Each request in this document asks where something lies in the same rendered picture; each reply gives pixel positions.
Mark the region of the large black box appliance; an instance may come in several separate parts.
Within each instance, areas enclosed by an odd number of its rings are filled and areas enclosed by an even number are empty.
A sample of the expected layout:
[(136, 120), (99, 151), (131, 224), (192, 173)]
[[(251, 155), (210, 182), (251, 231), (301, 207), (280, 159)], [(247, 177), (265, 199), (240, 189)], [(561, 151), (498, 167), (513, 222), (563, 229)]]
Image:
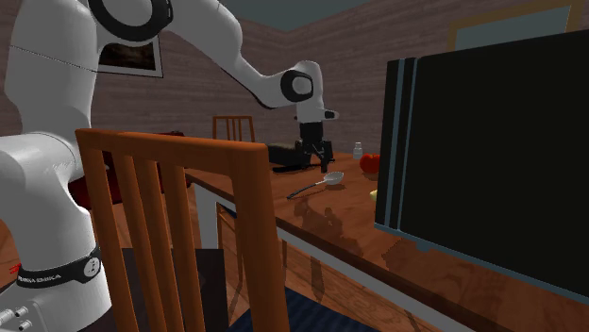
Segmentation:
[(387, 64), (377, 229), (589, 305), (589, 29)]

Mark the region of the dark blue rug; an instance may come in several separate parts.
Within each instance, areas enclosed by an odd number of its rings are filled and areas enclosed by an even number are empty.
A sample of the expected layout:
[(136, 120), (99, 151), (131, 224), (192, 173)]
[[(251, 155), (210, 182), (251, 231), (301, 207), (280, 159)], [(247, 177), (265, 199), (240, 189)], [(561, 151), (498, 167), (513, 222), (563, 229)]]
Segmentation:
[(290, 332), (380, 332), (286, 287)]

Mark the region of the white-framed dark wall picture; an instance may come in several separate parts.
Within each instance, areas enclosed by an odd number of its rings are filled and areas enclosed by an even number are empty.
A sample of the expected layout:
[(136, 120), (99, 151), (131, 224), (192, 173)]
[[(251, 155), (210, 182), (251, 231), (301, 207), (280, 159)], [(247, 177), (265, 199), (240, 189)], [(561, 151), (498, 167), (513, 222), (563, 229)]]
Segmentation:
[(159, 38), (138, 47), (118, 43), (106, 45), (100, 55), (98, 72), (162, 78)]

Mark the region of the wooden slat-back chair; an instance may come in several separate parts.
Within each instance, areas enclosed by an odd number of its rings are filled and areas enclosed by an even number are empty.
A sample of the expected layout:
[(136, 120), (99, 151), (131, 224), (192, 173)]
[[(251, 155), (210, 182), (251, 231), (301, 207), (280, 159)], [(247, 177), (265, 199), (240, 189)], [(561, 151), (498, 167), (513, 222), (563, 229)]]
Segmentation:
[(140, 332), (103, 160), (110, 152), (122, 194), (152, 332), (206, 332), (186, 169), (231, 179), (254, 332), (289, 332), (268, 152), (261, 143), (78, 129), (118, 332)]
[[(219, 139), (218, 122), (224, 121), (226, 124), (227, 139), (229, 141), (251, 141), (255, 142), (255, 130), (253, 125), (253, 118), (247, 115), (229, 115), (229, 116), (213, 116), (212, 117), (212, 137)], [(246, 139), (243, 134), (243, 121), (247, 122), (247, 129), (250, 135)]]

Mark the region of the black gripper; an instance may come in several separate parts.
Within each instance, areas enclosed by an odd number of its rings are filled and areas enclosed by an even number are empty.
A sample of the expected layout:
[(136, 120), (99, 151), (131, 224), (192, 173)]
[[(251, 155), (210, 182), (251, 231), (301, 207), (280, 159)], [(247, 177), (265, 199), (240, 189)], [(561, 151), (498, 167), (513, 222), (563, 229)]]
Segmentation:
[(328, 163), (334, 160), (331, 141), (323, 141), (323, 123), (301, 123), (300, 139), (306, 153), (317, 155), (320, 159), (321, 173), (328, 172)]

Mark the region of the flat black object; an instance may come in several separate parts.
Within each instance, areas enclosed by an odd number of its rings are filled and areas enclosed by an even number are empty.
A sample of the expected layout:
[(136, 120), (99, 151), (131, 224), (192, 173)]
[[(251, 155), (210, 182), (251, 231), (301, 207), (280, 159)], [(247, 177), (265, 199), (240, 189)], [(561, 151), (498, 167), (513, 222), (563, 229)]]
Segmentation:
[(275, 173), (287, 173), (319, 166), (319, 163), (311, 163), (311, 155), (304, 152), (301, 141), (293, 144), (268, 143), (267, 148), (269, 162), (274, 164), (272, 170)]

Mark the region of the wooden table with white frame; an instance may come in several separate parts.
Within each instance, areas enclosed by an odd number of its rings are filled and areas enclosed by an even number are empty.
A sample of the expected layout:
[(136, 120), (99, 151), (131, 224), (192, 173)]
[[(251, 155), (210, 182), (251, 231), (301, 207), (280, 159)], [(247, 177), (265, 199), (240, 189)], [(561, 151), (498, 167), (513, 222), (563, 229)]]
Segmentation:
[(376, 229), (377, 177), (334, 169), (271, 177), (289, 288), (380, 332), (589, 332), (589, 305)]

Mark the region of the yellow-framed wall picture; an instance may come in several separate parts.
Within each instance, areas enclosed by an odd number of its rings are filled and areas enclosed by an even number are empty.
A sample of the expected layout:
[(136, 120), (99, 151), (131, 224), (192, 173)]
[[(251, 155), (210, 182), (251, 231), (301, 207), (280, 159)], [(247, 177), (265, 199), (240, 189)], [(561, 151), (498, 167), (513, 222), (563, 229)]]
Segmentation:
[(577, 30), (585, 0), (532, 0), (450, 23), (447, 51)]

